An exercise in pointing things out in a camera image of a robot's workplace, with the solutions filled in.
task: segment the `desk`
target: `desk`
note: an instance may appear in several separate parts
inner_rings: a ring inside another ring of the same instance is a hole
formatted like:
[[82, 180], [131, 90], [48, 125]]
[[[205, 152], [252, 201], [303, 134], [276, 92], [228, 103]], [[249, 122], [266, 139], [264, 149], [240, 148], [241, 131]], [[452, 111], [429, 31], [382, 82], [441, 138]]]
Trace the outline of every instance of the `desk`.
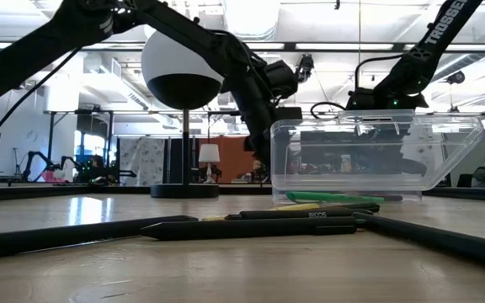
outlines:
[[[267, 196], [146, 195], [0, 202], [0, 231], [264, 210]], [[381, 214], [485, 237], [485, 202], [424, 197]], [[155, 242], [138, 237], [0, 258], [0, 302], [485, 302], [485, 268], [369, 231]]]

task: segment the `lamp shade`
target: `lamp shade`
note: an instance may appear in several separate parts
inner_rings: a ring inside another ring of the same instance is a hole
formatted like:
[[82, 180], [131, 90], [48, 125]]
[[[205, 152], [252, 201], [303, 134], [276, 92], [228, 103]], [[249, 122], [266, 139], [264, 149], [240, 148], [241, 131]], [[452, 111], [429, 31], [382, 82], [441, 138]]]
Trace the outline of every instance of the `lamp shade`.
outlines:
[[219, 162], [220, 153], [217, 144], [202, 144], [200, 147], [200, 162]]
[[151, 93], [172, 109], [207, 105], [223, 82], [205, 59], [158, 31], [141, 53], [141, 74]]

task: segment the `white curtain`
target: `white curtain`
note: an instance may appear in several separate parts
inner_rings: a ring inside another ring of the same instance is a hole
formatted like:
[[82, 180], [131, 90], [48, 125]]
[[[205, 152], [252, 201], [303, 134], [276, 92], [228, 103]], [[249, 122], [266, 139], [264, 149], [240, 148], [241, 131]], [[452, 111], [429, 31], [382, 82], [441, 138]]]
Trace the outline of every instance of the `white curtain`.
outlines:
[[136, 178], [121, 177], [122, 186], [150, 186], [162, 183], [164, 142], [164, 139], [148, 137], [120, 139], [120, 169], [136, 173]]

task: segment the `orange wall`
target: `orange wall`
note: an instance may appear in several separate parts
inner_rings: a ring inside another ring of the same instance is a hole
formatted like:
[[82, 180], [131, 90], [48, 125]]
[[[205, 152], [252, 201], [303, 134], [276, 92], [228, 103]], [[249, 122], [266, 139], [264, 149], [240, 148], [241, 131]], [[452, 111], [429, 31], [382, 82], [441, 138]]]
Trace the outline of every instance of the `orange wall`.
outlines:
[[[200, 140], [200, 144], [203, 143], [207, 140]], [[244, 151], [244, 137], [220, 136], [211, 138], [211, 144], [217, 144], [220, 152], [220, 162], [216, 166], [222, 170], [222, 177], [218, 183], [230, 183], [238, 174], [252, 172], [253, 153]], [[205, 167], [205, 164], [200, 163], [200, 167]]]

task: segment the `black pen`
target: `black pen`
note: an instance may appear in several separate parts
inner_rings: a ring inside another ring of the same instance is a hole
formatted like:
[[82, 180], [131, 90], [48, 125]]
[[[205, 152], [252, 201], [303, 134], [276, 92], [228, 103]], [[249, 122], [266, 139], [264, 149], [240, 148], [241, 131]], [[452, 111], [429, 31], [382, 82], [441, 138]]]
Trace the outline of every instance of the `black pen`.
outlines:
[[355, 233], [352, 216], [322, 219], [262, 219], [166, 222], [145, 227], [141, 234], [158, 240], [204, 240], [239, 237], [279, 237]]
[[346, 204], [346, 205], [324, 205], [319, 210], [337, 210], [338, 208], [342, 209], [357, 209], [357, 210], [369, 210], [371, 212], [379, 212], [380, 206], [377, 203], [356, 203], [356, 204]]
[[369, 210], [358, 209], [342, 209], [342, 208], [329, 208], [326, 210], [245, 210], [241, 211], [239, 215], [229, 215], [227, 220], [244, 219], [244, 220], [260, 220], [260, 219], [289, 219], [289, 218], [330, 218], [330, 217], [344, 217], [352, 216], [353, 213], [358, 212], [362, 214], [371, 215]]
[[433, 227], [383, 218], [376, 215], [354, 213], [357, 219], [365, 220], [363, 227], [388, 236], [416, 242], [446, 253], [485, 263], [485, 239], [459, 232], [445, 231]]
[[134, 237], [140, 235], [141, 228], [159, 222], [197, 220], [197, 218], [186, 215], [174, 215], [79, 226], [52, 227], [29, 231], [1, 232], [0, 257], [42, 249], [77, 245], [85, 242]]

